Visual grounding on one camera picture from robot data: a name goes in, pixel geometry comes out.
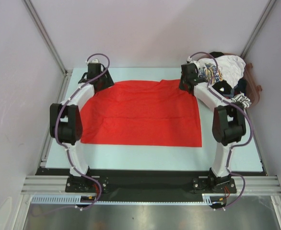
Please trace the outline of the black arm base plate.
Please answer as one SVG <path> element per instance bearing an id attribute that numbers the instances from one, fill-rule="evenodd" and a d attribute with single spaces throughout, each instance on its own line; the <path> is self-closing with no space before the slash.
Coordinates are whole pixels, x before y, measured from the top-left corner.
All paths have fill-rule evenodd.
<path id="1" fill-rule="evenodd" d="M 67 169 L 39 168 L 36 175 L 44 180 L 63 181 L 63 191 L 69 194 L 100 195 L 108 202 L 194 202 L 204 193 L 215 196 L 234 195 L 241 178 L 227 176 L 215 180 L 209 171 L 94 170 L 91 179 L 75 176 Z"/>

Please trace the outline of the red tank top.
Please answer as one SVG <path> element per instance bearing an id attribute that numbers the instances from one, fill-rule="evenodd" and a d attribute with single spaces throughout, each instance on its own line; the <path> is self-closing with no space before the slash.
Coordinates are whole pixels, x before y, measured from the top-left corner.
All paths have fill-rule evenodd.
<path id="1" fill-rule="evenodd" d="M 83 144 L 202 147 L 195 96 L 179 80 L 127 80 L 96 93 L 81 110 Z"/>

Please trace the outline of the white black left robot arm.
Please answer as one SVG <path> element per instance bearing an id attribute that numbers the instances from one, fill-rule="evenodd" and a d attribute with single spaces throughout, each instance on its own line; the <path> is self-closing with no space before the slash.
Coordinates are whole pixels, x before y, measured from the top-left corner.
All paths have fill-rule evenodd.
<path id="1" fill-rule="evenodd" d="M 78 81 L 76 91 L 68 99 L 50 106 L 50 135 L 63 147 L 70 164 L 65 188 L 68 193 L 99 193 L 97 182 L 90 177 L 90 168 L 81 147 L 81 109 L 96 93 L 113 85 L 107 68 L 98 59 L 94 59 L 87 62 L 87 72 Z"/>

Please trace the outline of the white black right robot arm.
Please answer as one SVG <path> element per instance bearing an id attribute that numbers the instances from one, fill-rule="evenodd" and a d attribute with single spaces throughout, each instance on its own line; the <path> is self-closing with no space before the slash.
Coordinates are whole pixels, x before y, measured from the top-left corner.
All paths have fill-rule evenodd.
<path id="1" fill-rule="evenodd" d="M 193 186 L 195 190 L 222 193 L 226 186 L 231 186 L 232 148 L 246 134 L 244 106 L 229 102 L 199 78 L 194 63 L 181 65 L 179 88 L 195 96 L 213 112 L 212 134 L 217 142 L 215 159 L 207 180 L 197 180 Z"/>

